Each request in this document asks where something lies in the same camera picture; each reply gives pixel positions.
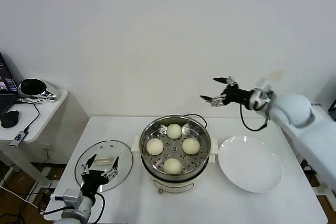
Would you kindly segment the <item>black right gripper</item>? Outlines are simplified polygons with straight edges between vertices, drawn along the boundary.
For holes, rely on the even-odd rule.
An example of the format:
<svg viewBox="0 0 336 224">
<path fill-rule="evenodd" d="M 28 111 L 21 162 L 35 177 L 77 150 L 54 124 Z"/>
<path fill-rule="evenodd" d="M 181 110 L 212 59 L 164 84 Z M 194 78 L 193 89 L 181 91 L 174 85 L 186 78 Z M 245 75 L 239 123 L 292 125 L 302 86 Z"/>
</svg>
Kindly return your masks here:
<svg viewBox="0 0 336 224">
<path fill-rule="evenodd" d="M 200 95 L 200 97 L 209 103 L 212 107 L 226 106 L 230 103 L 238 103 L 244 105 L 246 109 L 251 110 L 250 98 L 253 90 L 243 90 L 239 88 L 238 83 L 232 77 L 217 77 L 213 78 L 214 81 L 227 85 L 223 90 L 222 95 L 216 97 L 209 97 Z"/>
</svg>

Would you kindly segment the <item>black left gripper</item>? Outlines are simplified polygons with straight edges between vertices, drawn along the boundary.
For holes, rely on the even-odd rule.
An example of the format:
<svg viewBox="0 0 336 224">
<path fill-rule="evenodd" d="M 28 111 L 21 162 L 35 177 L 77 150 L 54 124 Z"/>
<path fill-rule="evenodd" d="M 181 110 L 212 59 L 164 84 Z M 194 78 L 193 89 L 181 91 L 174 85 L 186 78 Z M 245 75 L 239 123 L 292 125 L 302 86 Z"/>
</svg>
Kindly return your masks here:
<svg viewBox="0 0 336 224">
<path fill-rule="evenodd" d="M 101 185 L 107 184 L 118 175 L 119 157 L 115 159 L 111 168 L 104 172 L 101 170 L 89 170 L 93 165 L 96 154 L 90 157 L 85 164 L 82 164 L 83 172 L 81 178 L 83 185 L 81 186 L 82 195 L 85 197 L 93 198 Z"/>
</svg>

